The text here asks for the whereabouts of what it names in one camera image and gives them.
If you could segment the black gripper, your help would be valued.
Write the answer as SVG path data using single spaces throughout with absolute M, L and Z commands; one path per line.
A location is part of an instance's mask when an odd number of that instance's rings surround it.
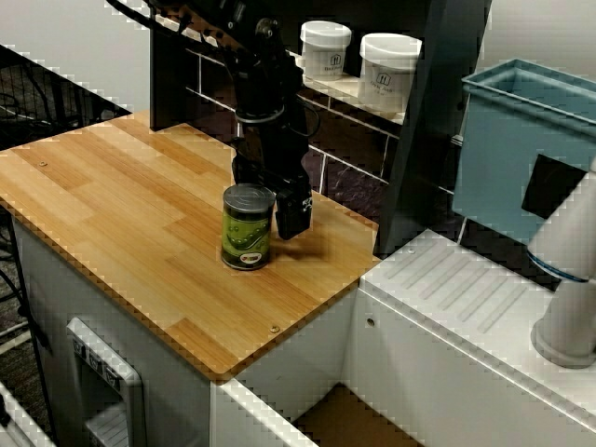
M 305 111 L 290 108 L 265 116 L 238 109 L 236 119 L 242 136 L 235 139 L 235 184 L 263 185 L 276 191 L 278 235 L 290 240 L 311 223 L 312 192 L 302 164 L 308 151 Z

